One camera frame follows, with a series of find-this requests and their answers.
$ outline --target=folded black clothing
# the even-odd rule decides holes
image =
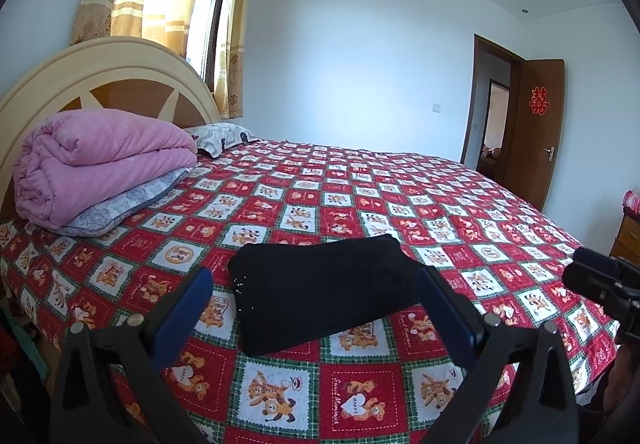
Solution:
[[[421,267],[391,235],[316,246],[246,244],[228,263],[242,350],[277,352],[414,305]]]

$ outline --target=window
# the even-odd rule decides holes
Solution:
[[[207,81],[210,44],[215,42],[221,4],[222,0],[196,0],[191,15],[186,59],[204,81]]]

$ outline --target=bedsheet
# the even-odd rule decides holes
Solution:
[[[244,244],[382,233],[438,268],[480,312],[509,325],[558,323],[576,391],[613,359],[616,323],[559,278],[578,242],[491,180],[414,153],[256,141],[200,157],[172,192],[99,239],[1,225],[0,272],[60,347],[74,321],[121,324],[206,266],[214,293],[163,377],[210,442],[415,443],[465,376],[420,306],[249,358],[226,270]],[[304,272],[304,262],[292,265]],[[286,317],[271,322],[287,330]],[[126,379],[115,377],[127,410],[143,420]],[[495,423],[513,377],[510,365],[479,433]]]

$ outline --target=door handle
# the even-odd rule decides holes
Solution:
[[[553,161],[554,160],[554,153],[556,153],[556,147],[543,148],[543,150],[546,151],[546,153],[549,154],[549,161]]]

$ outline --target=white patterned pillow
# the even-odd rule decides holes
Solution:
[[[212,123],[184,129],[184,131],[191,134],[198,145],[198,150],[206,151],[214,159],[219,157],[225,148],[250,143],[258,139],[251,130],[233,123]]]
[[[192,169],[184,167],[168,171],[157,179],[103,200],[95,206],[85,209],[81,214],[71,219],[69,224],[53,230],[53,232],[69,237],[101,237],[125,218],[166,195],[169,190],[187,177]]]

